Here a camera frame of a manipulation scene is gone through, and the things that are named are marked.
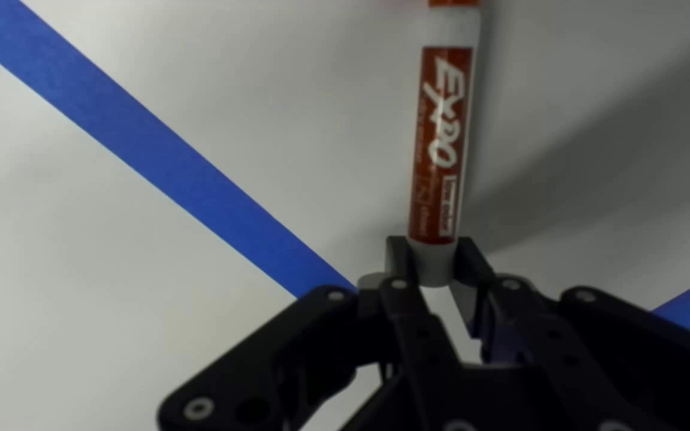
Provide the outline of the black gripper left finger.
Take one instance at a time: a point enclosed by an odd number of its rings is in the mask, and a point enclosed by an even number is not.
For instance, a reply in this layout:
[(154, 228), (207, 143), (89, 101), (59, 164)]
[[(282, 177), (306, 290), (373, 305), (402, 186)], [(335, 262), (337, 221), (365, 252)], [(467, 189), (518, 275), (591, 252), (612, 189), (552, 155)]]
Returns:
[(420, 292), (420, 253), (385, 241), (371, 288), (322, 286), (174, 389), (159, 431), (303, 431), (359, 369), (379, 389), (340, 431), (444, 431), (466, 415), (467, 369)]

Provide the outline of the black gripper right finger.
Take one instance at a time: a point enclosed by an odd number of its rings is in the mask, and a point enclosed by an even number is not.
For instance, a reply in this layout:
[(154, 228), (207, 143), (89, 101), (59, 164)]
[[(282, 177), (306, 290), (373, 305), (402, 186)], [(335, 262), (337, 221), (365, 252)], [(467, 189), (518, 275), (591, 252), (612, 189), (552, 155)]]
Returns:
[(540, 377), (536, 411), (559, 431), (690, 431), (690, 331), (600, 288), (559, 300), (495, 272), (473, 237), (454, 298), (487, 365)]

